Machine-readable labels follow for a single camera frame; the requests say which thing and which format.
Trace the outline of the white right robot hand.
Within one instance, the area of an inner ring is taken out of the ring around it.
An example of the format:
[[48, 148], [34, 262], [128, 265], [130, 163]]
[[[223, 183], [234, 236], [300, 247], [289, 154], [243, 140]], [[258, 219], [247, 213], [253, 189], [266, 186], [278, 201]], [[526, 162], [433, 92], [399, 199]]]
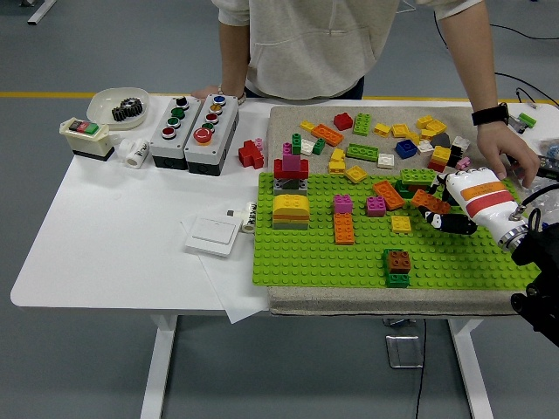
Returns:
[[522, 214], [516, 215], [517, 202], [505, 184], [489, 168], [470, 169], [439, 175], [431, 186], [443, 185], [443, 201], [451, 197], [462, 209], [460, 214], [438, 213], [418, 205], [423, 218], [434, 229], [452, 234], [472, 235], [478, 227], [489, 230], [493, 240], [504, 244], [528, 230]]

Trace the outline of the person's right hand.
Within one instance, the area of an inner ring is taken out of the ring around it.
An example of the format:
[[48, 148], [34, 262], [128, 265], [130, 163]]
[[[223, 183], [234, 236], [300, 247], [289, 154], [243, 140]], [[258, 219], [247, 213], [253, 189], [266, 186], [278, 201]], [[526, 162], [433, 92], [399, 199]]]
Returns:
[[211, 85], [211, 86], [206, 86], [204, 88], [197, 89], [196, 91], [192, 92], [190, 95], [201, 101], [205, 101], [207, 97], [211, 94], [224, 94], [228, 96], [240, 97], [243, 94], [243, 91], [240, 90], [239, 92], [236, 92], [231, 89], [226, 89], [225, 87]]

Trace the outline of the person's left hand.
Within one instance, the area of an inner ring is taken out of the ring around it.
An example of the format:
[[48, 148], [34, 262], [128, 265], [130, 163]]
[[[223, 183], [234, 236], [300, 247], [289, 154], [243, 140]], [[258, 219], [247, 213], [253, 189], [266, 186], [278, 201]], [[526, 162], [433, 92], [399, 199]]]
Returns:
[[497, 121], [477, 126], [477, 144], [490, 169], [500, 180], [507, 176], [501, 156], [509, 155], [520, 165], [522, 174], [519, 178], [522, 186], [525, 188], [531, 186], [540, 167], [539, 157], [504, 122]]

